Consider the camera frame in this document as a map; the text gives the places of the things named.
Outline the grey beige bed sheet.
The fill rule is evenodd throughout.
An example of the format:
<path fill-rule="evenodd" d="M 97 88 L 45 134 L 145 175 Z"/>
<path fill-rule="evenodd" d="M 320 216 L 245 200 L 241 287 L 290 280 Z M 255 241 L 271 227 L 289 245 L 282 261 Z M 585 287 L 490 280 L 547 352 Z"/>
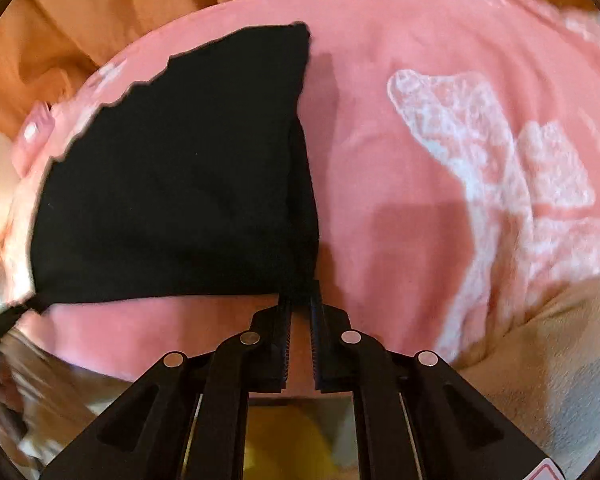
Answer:
<path fill-rule="evenodd" d="M 575 479 L 600 452 L 600 275 L 574 284 L 460 374 Z"/>

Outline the pink fleece blanket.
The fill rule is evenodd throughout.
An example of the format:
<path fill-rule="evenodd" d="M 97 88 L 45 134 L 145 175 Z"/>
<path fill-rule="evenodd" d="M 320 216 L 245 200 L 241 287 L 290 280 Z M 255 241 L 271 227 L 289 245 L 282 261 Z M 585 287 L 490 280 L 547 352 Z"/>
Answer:
<path fill-rule="evenodd" d="M 53 156 L 249 25 L 305 22 L 300 100 L 326 299 L 394 351 L 475 362 L 600 274 L 600 21 L 542 0 L 236 0 L 117 54 L 30 129 L 3 257 L 12 297 Z"/>

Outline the black knit garment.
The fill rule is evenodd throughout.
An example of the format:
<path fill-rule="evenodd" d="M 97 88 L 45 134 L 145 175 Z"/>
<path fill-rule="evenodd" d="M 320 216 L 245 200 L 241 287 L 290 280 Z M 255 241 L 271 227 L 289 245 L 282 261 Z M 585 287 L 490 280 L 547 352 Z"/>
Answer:
<path fill-rule="evenodd" d="M 277 295 L 314 277 L 318 218 L 298 116 L 305 24 L 174 56 L 102 108 L 46 174 L 36 301 Z"/>

